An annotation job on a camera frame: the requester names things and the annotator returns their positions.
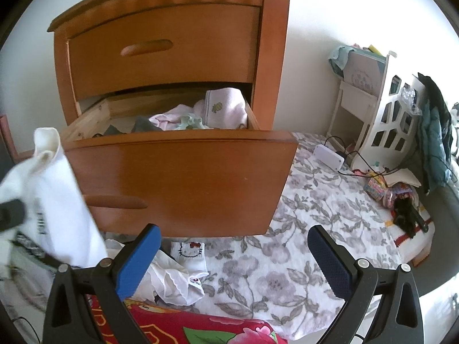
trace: drawer handle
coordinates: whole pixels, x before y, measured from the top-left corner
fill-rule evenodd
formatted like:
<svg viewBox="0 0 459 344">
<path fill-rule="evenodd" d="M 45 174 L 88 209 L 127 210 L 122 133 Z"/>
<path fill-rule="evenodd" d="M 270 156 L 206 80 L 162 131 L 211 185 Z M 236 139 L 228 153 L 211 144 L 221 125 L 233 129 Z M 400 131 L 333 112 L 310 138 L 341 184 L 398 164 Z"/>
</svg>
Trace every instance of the drawer handle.
<svg viewBox="0 0 459 344">
<path fill-rule="evenodd" d="M 125 210 L 143 210 L 148 207 L 145 200 L 129 195 L 83 195 L 90 207 L 122 208 Z"/>
<path fill-rule="evenodd" d="M 140 54 L 163 52 L 171 49 L 173 46 L 174 44 L 172 41 L 166 39 L 145 41 L 134 45 L 128 45 L 121 51 L 121 56 L 133 57 Z"/>
</svg>

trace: pink towel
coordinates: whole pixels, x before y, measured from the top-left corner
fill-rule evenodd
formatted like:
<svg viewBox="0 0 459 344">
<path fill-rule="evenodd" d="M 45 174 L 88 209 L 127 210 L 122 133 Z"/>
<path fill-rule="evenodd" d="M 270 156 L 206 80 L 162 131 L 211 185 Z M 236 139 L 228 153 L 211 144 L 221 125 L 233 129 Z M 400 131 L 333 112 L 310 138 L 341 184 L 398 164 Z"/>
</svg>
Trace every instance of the pink towel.
<svg viewBox="0 0 459 344">
<path fill-rule="evenodd" d="M 219 129 L 247 128 L 246 101 L 240 90 L 223 88 L 207 91 L 203 124 Z"/>
<path fill-rule="evenodd" d="M 194 107 L 179 104 L 149 120 L 163 131 L 171 131 L 181 123 L 182 116 L 189 114 L 202 118 L 203 124 L 210 128 L 247 128 L 246 101 L 240 90 L 235 88 L 209 90 L 206 92 L 206 99 L 196 102 Z"/>
</svg>

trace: clothing pile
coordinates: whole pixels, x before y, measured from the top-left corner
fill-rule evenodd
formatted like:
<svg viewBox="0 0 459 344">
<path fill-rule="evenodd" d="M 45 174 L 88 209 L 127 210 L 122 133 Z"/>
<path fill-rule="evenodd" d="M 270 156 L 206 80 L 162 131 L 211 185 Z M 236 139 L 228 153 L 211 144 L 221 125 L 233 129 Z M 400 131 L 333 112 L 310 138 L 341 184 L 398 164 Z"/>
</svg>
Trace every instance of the clothing pile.
<svg viewBox="0 0 459 344">
<path fill-rule="evenodd" d="M 105 245 L 112 259 L 124 247 L 114 239 L 107 239 Z M 199 278 L 209 274 L 204 247 L 204 243 L 172 242 L 170 257 L 163 249 L 158 250 L 131 299 L 156 302 L 160 298 L 176 306 L 196 303 L 204 297 Z"/>
<path fill-rule="evenodd" d="M 246 102 L 239 89 L 209 90 L 206 98 L 198 101 L 194 107 L 179 104 L 168 112 L 150 118 L 139 116 L 131 132 L 214 128 L 247 128 Z M 103 135 L 114 134 L 122 133 L 110 125 Z"/>
</svg>

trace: white wall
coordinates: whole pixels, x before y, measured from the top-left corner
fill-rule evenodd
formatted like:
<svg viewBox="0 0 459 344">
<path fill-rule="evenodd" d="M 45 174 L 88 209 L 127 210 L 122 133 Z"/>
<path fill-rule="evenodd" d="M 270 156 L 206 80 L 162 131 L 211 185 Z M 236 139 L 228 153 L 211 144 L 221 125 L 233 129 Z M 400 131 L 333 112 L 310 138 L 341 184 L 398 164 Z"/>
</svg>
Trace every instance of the white wall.
<svg viewBox="0 0 459 344">
<path fill-rule="evenodd" d="M 0 51 L 2 111 L 19 151 L 33 147 L 36 127 L 65 126 L 46 30 L 79 1 L 34 0 Z M 275 129 L 325 132 L 339 83 L 327 56 L 340 42 L 393 50 L 459 101 L 459 38 L 432 0 L 291 0 Z"/>
</svg>

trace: teal jacket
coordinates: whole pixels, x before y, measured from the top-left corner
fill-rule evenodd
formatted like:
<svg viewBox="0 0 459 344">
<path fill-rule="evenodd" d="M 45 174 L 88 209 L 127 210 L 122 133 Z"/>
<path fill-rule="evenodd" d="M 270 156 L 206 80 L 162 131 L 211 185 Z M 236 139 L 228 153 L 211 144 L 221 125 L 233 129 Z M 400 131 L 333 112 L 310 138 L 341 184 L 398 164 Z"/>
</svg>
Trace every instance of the teal jacket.
<svg viewBox="0 0 459 344">
<path fill-rule="evenodd" d="M 451 171 L 442 143 L 442 125 L 437 107 L 430 108 L 427 100 L 419 122 L 418 139 L 424 155 L 423 168 L 427 175 L 430 191 L 438 186 L 446 186 L 451 179 Z"/>
</svg>

